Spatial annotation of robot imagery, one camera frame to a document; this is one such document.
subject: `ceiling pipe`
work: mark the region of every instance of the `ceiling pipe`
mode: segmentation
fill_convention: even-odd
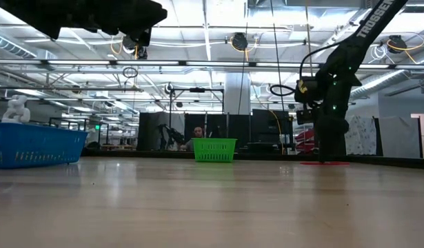
[[[424,65],[424,51],[420,54],[413,56],[414,60],[417,61],[417,65]],[[402,61],[400,64],[413,64],[410,59]],[[412,74],[411,70],[395,70],[392,72],[385,73],[383,75],[369,76],[362,80],[361,87],[358,87],[351,91],[350,100],[357,100],[364,96],[368,96],[372,93],[378,92],[379,90],[387,87],[402,83],[409,79],[418,79],[424,76],[424,74]]]

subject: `table surface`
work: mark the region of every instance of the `table surface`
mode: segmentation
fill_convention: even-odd
[[[424,171],[82,158],[0,170],[2,247],[424,247]]]

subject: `white robot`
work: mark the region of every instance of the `white robot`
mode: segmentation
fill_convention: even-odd
[[[8,109],[3,114],[3,123],[27,123],[31,119],[31,112],[25,108],[26,96],[14,95],[8,101]]]

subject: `pillar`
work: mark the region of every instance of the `pillar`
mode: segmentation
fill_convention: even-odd
[[[225,75],[225,113],[245,115],[250,114],[250,85],[251,81],[248,73],[227,73]]]

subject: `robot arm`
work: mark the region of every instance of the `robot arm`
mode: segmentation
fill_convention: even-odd
[[[380,0],[353,35],[329,46],[339,45],[314,78],[302,77],[301,67],[301,80],[294,98],[304,103],[305,111],[306,105],[313,108],[321,162],[325,161],[325,156],[335,155],[342,136],[348,131],[345,115],[350,92],[353,86],[361,86],[355,73],[365,58],[367,49],[406,2],[407,0]],[[304,60],[326,48],[312,52]]]

